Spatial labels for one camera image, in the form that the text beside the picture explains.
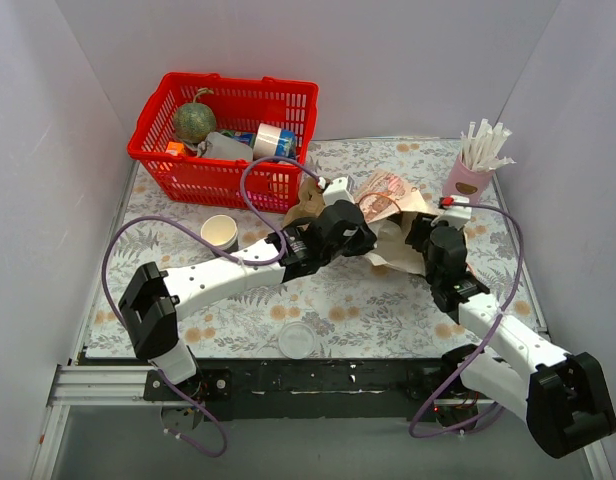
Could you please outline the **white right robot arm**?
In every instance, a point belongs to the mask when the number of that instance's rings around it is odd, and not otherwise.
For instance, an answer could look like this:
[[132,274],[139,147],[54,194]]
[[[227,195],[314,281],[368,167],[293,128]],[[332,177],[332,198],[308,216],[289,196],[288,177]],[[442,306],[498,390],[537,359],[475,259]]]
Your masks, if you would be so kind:
[[561,458],[616,432],[601,364],[573,355],[506,315],[468,270],[462,230],[449,215],[418,214],[406,238],[421,253],[434,303],[494,350],[469,345],[444,355],[441,388],[452,397],[477,391],[514,413],[541,449]]

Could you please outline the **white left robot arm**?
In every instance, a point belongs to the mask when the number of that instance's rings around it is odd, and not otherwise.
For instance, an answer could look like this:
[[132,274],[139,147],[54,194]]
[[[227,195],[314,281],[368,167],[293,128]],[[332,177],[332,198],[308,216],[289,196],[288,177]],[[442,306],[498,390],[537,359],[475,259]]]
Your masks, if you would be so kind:
[[363,256],[377,236],[360,208],[338,200],[313,219],[296,222],[232,254],[192,266],[140,266],[118,302],[137,359],[156,367],[181,400],[201,386],[198,364],[179,338],[177,323],[225,298],[315,274],[334,259]]

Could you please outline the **kraft paper bag orange handles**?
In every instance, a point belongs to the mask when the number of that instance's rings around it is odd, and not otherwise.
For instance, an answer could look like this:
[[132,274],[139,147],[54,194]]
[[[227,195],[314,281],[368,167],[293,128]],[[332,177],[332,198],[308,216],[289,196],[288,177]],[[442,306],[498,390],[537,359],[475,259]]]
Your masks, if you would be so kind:
[[434,218],[440,208],[427,203],[419,190],[387,170],[377,169],[354,193],[377,245],[365,258],[375,267],[386,267],[409,274],[424,274],[422,255],[405,243],[417,214]]

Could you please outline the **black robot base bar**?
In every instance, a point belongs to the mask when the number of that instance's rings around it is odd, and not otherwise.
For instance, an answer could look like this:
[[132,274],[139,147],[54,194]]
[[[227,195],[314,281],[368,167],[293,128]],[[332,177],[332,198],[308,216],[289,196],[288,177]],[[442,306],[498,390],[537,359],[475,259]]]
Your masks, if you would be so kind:
[[409,421],[450,374],[440,359],[200,359],[178,385],[221,421]]

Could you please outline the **white plastic coffee lid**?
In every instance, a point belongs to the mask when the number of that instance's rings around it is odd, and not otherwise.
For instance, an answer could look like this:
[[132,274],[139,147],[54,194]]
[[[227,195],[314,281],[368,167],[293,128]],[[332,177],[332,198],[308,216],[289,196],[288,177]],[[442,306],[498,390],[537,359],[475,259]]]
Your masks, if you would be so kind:
[[293,322],[285,325],[278,335],[280,352],[289,359],[301,360],[315,350],[316,333],[307,324]]

